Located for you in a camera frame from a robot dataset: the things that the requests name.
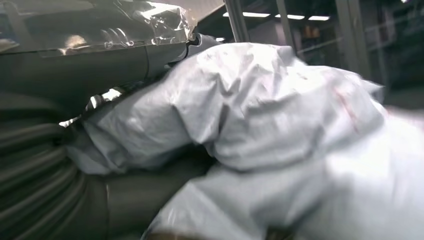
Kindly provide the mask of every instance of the black corrugated hose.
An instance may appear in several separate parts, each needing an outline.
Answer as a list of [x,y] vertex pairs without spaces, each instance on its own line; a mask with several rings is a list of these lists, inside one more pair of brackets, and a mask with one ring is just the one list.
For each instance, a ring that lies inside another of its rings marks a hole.
[[43,98],[0,92],[0,240],[142,233],[189,179],[214,163],[206,152],[191,151],[156,172],[86,175],[67,157],[64,139],[72,128],[58,124],[63,116]]
[[55,239],[84,203],[87,181],[67,158],[51,104],[1,93],[0,239]]

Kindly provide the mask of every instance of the metal pillar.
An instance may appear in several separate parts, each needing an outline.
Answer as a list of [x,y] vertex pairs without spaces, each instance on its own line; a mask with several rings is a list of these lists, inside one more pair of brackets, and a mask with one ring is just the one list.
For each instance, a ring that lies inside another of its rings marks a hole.
[[345,59],[350,71],[360,73],[358,51],[355,43],[355,33],[352,24],[349,3],[346,0],[335,0],[337,7],[338,22],[340,24],[341,35],[343,36],[343,46]]
[[236,43],[250,42],[249,33],[243,16],[243,8],[240,0],[225,0],[229,23]]
[[276,0],[278,13],[280,15],[282,30],[285,36],[285,43],[293,48],[294,52],[297,52],[300,49],[296,49],[295,41],[293,39],[292,29],[289,24],[289,19],[287,18],[287,9],[285,0]]
[[356,44],[359,74],[367,80],[375,81],[371,74],[370,60],[367,51],[367,43],[365,40],[365,31],[363,26],[363,20],[361,15],[360,0],[347,1],[349,4],[350,21],[352,22],[353,36]]

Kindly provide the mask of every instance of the white sack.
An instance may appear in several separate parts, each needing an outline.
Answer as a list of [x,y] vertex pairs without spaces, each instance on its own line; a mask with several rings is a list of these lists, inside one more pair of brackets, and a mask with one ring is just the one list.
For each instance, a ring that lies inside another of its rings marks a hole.
[[424,134],[390,117],[374,90],[352,72],[306,66],[289,47],[223,44],[86,121],[95,154],[69,149],[85,156],[84,171],[107,173],[204,144],[222,166],[181,189],[151,231],[261,240],[275,226],[313,240],[422,240]]

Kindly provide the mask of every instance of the glass wall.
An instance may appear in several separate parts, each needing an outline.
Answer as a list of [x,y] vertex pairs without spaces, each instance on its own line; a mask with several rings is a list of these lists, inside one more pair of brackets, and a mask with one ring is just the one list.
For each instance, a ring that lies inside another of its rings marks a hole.
[[336,0],[283,2],[297,56],[309,65],[348,69]]
[[275,0],[262,0],[260,4],[259,1],[252,1],[243,11],[245,13],[258,11],[266,13],[262,19],[259,17],[244,18],[251,42],[279,46],[287,45]]
[[424,1],[358,0],[372,78],[386,102],[424,108]]
[[423,0],[276,2],[299,58],[384,85],[385,104],[424,109]]

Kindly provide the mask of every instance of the clear plastic sheet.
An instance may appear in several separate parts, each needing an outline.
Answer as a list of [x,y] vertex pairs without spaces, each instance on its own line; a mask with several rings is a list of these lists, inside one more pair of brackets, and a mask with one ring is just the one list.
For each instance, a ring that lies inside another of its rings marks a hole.
[[185,43],[197,25],[179,6],[139,0],[7,0],[0,10],[15,51],[45,57]]
[[406,110],[394,106],[387,106],[386,108],[390,117],[403,119],[410,125],[416,126],[424,131],[424,109]]
[[272,226],[309,240],[422,240],[424,133],[390,117],[379,89],[307,66],[287,46],[222,44],[93,115],[86,143],[68,148],[83,171],[107,174],[205,145],[220,164],[150,232],[263,240]]

